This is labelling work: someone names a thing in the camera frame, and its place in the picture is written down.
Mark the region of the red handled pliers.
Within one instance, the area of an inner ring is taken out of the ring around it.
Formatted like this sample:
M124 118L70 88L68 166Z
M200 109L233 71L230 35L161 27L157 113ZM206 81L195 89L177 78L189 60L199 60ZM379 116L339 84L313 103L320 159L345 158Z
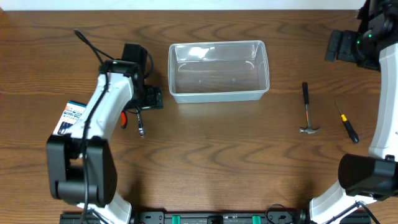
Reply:
M121 125L121 128L122 128L122 129L125 129L125 128L127 127L127 124L128 124L127 114L126 114L126 111L125 111L125 110L123 110L123 111L121 112L121 117L122 117L122 125Z

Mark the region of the silver wrench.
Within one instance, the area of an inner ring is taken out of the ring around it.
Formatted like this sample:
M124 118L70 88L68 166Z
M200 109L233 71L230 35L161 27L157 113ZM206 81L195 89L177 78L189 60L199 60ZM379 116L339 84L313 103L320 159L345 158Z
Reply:
M142 122L142 116L141 116L140 108L136 108L136 115L137 115L139 135L140 135L141 138L145 138L145 130L144 130L143 122Z

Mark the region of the clear plastic container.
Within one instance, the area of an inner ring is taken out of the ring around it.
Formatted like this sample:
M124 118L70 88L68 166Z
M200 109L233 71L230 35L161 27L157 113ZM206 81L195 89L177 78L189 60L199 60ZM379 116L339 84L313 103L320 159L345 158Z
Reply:
M179 103L256 101L271 87L261 40L172 44L169 92Z

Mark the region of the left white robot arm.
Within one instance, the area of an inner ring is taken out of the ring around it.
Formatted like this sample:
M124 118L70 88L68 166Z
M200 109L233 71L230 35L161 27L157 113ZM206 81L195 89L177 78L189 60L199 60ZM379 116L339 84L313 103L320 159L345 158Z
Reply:
M133 223L132 205L116 191L109 141L124 110L162 108L161 92L145 85L145 62L107 60L83 114L46 144L50 194L83 209L74 223Z

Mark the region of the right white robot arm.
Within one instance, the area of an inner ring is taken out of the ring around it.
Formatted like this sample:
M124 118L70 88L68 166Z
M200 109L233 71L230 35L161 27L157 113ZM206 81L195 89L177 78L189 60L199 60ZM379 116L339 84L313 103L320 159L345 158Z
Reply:
M343 223L368 205L397 196L397 1L365 1L358 30L334 30L325 60L351 62L379 72L381 90L372 141L366 156L345 154L337 181L311 199L302 223Z

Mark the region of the blue white product box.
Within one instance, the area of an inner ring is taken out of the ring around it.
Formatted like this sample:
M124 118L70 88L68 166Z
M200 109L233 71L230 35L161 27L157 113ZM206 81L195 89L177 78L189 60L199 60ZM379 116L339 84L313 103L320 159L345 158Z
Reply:
M83 103L68 101L53 134L57 136L64 135L78 121L85 108L86 105Z

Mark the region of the black yellow screwdriver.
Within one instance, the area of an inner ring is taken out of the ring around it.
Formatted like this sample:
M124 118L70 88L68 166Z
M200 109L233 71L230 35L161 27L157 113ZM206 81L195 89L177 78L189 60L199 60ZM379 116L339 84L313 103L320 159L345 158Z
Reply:
M337 102L335 102L335 106L337 108L337 110L339 111L342 123L346 129L346 132L348 133L349 138L354 142L354 143L359 143L359 136L357 134L357 132L354 130L354 128L352 127L349 119L346 117L346 115L344 114L344 112L342 112L342 110L338 107Z

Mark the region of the small claw hammer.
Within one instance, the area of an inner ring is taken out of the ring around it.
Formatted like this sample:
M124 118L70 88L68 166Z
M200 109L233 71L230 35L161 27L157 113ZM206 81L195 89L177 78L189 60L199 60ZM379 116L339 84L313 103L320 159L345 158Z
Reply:
M310 119L310 110L309 110L309 93L308 93L308 83L302 83L302 91L303 91L303 100L305 105L305 112L306 112L306 120L307 120L307 127L301 127L300 133L302 134L315 134L318 131L318 128L313 128L311 119Z

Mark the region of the black mounting rail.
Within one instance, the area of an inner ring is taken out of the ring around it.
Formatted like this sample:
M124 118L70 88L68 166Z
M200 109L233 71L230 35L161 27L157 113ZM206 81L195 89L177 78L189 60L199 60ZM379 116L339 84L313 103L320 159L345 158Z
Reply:
M85 223L102 223L94 214L87 216ZM365 212L354 212L337 223L370 224L371 217ZM77 213L60 215L60 224L80 223ZM138 224L265 224L265 223L311 223L303 210L283 212L274 210L265 213L136 213L128 223Z

